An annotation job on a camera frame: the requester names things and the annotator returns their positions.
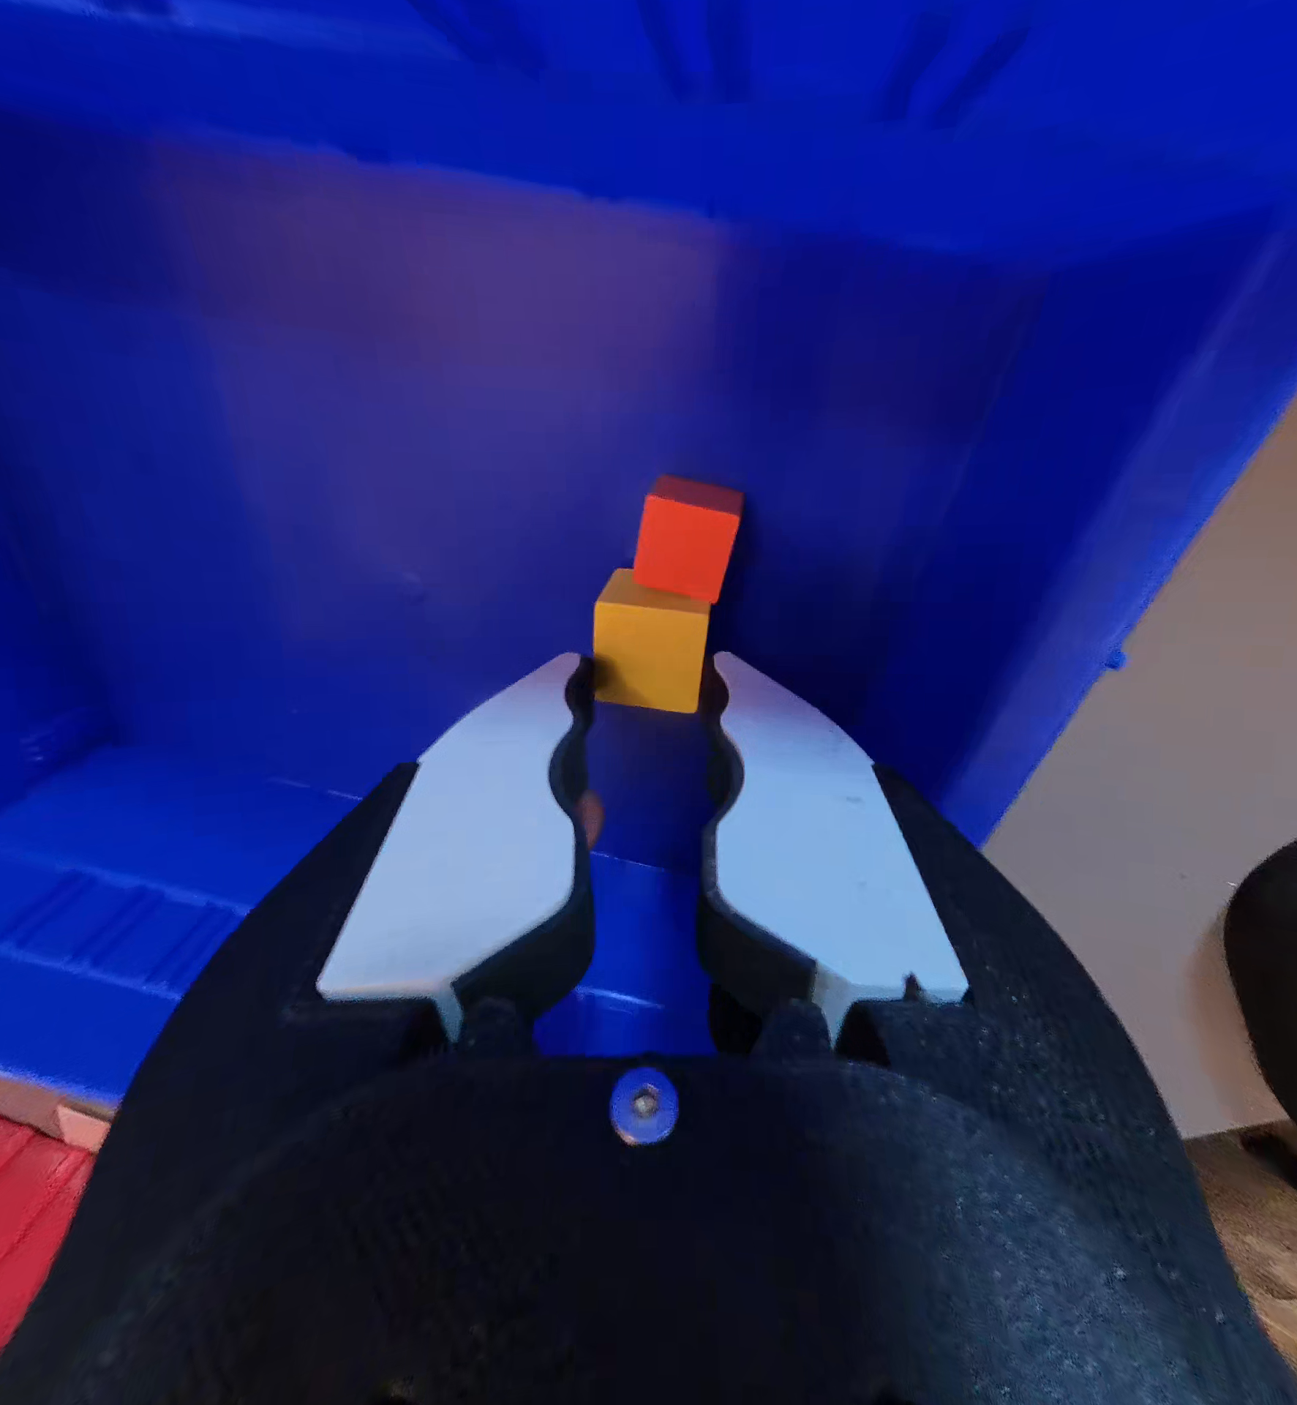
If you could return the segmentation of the large blue plastic bin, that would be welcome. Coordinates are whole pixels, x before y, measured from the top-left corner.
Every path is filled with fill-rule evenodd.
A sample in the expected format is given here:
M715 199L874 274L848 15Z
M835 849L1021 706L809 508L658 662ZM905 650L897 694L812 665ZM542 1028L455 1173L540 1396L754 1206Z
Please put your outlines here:
M1297 3L0 3L0 1076L122 1096L664 472L983 840L1297 392Z

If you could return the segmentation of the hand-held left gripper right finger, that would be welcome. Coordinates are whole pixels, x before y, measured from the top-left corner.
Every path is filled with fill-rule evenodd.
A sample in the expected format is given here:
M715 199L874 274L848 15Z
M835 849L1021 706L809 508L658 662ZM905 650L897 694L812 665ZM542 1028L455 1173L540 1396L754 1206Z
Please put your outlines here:
M800 1001L833 1043L860 1003L959 1007L969 981L868 752L726 650L702 720L717 791L697 957L714 1030L741 1043Z

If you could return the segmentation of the red wooden cube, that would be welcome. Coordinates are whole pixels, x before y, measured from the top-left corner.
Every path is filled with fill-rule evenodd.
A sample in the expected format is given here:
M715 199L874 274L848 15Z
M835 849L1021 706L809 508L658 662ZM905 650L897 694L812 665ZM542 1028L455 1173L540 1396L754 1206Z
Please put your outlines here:
M631 574L640 587L715 605L744 513L738 489L672 474L645 496Z

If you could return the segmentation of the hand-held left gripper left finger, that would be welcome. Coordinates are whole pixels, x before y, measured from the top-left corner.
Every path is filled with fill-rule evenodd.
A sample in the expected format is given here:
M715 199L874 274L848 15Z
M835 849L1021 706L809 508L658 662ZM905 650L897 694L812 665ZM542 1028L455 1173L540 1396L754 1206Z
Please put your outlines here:
M448 1042L503 1001L528 1027L594 954L594 668L561 653L419 756L316 979L339 1009L421 1001Z

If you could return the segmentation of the yellow wooden cube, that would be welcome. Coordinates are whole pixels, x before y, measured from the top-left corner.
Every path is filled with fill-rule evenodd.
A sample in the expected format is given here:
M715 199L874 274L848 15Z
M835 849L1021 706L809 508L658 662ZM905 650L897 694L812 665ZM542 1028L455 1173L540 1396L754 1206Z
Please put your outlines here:
M696 712L711 605L611 574L593 608L594 698L654 712Z

